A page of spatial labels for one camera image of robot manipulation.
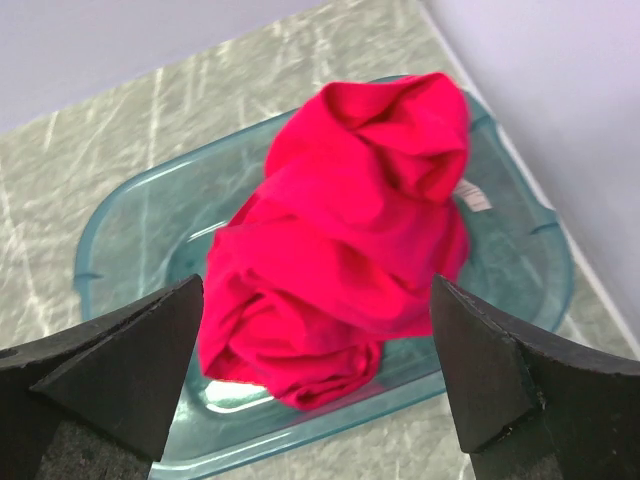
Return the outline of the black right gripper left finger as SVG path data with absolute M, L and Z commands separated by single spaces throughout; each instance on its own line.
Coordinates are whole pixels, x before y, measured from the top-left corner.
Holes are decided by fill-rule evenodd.
M 164 453 L 202 309 L 202 279 L 192 275 L 2 350 L 2 478 L 147 478 Z

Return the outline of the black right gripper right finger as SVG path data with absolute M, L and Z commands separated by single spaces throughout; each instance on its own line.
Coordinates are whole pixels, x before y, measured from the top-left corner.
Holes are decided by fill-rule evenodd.
M 545 331 L 441 276 L 430 311 L 477 478 L 638 478 L 638 361 Z

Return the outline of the red t shirt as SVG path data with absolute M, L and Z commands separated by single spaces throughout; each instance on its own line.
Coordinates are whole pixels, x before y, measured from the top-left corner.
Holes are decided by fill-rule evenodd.
M 470 251 L 453 198 L 469 126 L 442 73 L 332 82 L 307 100 L 215 233 L 203 374 L 311 410 L 370 382 L 386 342 L 430 335 L 432 280 L 455 279 Z

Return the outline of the teal plastic bin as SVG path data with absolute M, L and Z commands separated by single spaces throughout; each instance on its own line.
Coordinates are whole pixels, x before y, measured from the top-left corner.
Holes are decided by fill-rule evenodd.
M 554 211 L 536 198 L 475 99 L 471 157 L 457 195 L 471 237 L 459 283 L 509 314 L 553 331 L 570 304 L 574 265 Z M 84 320 L 202 274 L 214 233 L 260 183 L 278 115 L 143 172 L 96 209 L 78 243 L 74 287 Z M 387 344 L 376 378 L 310 412 L 263 388 L 186 376 L 154 479 L 205 479 L 332 436 L 444 392 L 429 337 Z

